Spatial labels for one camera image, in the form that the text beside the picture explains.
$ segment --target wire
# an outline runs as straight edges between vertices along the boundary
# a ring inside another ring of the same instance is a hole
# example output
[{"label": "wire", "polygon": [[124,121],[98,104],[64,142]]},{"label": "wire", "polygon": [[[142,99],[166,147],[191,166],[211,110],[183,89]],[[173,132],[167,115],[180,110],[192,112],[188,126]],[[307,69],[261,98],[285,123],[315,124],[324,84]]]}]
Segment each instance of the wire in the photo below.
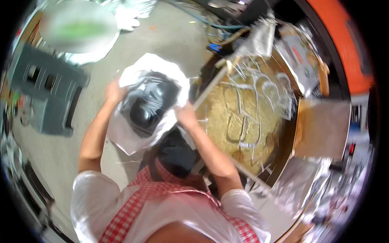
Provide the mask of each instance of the wire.
[{"label": "wire", "polygon": [[[202,17],[188,11],[187,9],[185,9],[184,7],[182,7],[181,5],[177,4],[175,1],[173,0],[168,0],[167,1],[168,3],[172,4],[173,6],[181,9],[182,11],[184,11],[185,13],[189,14],[190,16],[200,20],[201,22],[205,23],[205,24],[208,24],[208,21],[206,19],[203,19]],[[219,29],[241,29],[241,28],[244,28],[246,27],[245,25],[219,25],[219,24],[213,24],[211,23],[211,26],[212,27],[215,27],[215,28],[219,28]]]}]

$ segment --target green object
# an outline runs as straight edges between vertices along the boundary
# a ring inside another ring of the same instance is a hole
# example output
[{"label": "green object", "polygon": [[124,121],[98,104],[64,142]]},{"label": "green object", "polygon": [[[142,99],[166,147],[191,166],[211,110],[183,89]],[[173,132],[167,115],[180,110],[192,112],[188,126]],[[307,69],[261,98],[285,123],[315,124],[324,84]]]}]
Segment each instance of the green object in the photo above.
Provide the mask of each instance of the green object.
[{"label": "green object", "polygon": [[107,28],[103,24],[74,23],[58,27],[57,37],[64,39],[98,37],[105,34],[106,30]]}]

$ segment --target aluminum foil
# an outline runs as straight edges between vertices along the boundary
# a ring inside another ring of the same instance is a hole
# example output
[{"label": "aluminum foil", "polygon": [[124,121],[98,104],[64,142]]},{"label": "aluminum foil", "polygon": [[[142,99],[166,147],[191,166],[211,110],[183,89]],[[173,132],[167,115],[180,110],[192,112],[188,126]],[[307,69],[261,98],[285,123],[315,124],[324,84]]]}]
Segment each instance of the aluminum foil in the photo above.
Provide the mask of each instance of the aluminum foil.
[{"label": "aluminum foil", "polygon": [[252,27],[249,37],[234,52],[232,59],[244,56],[270,57],[273,51],[276,25],[273,13],[268,12],[266,19],[260,19]]},{"label": "aluminum foil", "polygon": [[284,23],[275,48],[291,69],[304,97],[329,95],[327,65],[314,50],[310,39],[297,27]]},{"label": "aluminum foil", "polygon": [[309,222],[326,189],[331,161],[330,158],[291,157],[272,188],[274,202],[297,219],[313,196],[302,218]]}]

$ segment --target man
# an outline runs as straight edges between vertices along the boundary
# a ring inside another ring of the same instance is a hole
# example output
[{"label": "man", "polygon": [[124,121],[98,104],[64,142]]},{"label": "man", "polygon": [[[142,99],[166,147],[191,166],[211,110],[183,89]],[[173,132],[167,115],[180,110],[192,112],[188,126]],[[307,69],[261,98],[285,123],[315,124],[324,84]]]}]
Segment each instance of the man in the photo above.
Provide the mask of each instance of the man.
[{"label": "man", "polygon": [[199,126],[191,104],[175,110],[212,173],[221,200],[190,169],[196,154],[176,130],[123,191],[101,173],[108,122],[126,88],[112,81],[105,102],[82,140],[71,217],[80,242],[226,243],[270,241],[270,233],[236,168]]}]

